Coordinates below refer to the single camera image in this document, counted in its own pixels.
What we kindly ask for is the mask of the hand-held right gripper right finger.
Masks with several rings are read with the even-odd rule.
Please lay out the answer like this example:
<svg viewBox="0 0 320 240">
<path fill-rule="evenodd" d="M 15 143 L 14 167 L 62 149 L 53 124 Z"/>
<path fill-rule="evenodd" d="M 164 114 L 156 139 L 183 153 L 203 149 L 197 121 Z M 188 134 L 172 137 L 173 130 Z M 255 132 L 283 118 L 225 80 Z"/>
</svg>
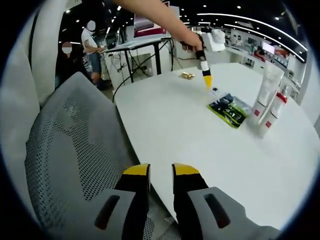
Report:
<svg viewBox="0 0 320 240">
<path fill-rule="evenodd" d="M 250 220 L 243 205 L 217 187 L 208 187 L 200 172 L 172 164 L 173 207 L 183 240 L 275 240 L 280 231 Z"/>
</svg>

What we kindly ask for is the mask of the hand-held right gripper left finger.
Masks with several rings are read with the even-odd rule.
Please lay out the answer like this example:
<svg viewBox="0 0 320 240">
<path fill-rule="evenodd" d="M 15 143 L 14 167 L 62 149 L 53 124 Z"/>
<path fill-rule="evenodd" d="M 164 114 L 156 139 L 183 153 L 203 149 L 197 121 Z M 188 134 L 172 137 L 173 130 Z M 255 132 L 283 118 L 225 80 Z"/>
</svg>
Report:
<svg viewBox="0 0 320 240">
<path fill-rule="evenodd" d="M 83 188 L 74 188 L 77 203 L 72 223 L 74 240 L 141 240 L 149 211 L 151 166 L 126 169 L 114 188 L 104 189 L 91 201 L 82 199 Z"/>
</svg>

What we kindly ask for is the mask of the person's left hand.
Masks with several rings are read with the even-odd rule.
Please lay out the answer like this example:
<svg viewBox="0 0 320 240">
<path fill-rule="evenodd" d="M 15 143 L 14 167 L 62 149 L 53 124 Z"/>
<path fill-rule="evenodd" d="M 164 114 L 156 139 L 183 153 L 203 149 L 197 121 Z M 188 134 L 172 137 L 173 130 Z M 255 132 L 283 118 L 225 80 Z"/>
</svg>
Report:
<svg viewBox="0 0 320 240">
<path fill-rule="evenodd" d="M 194 32 L 187 34 L 180 43 L 182 44 L 182 48 L 189 52 L 202 51 L 204 48 L 201 37 Z"/>
</svg>

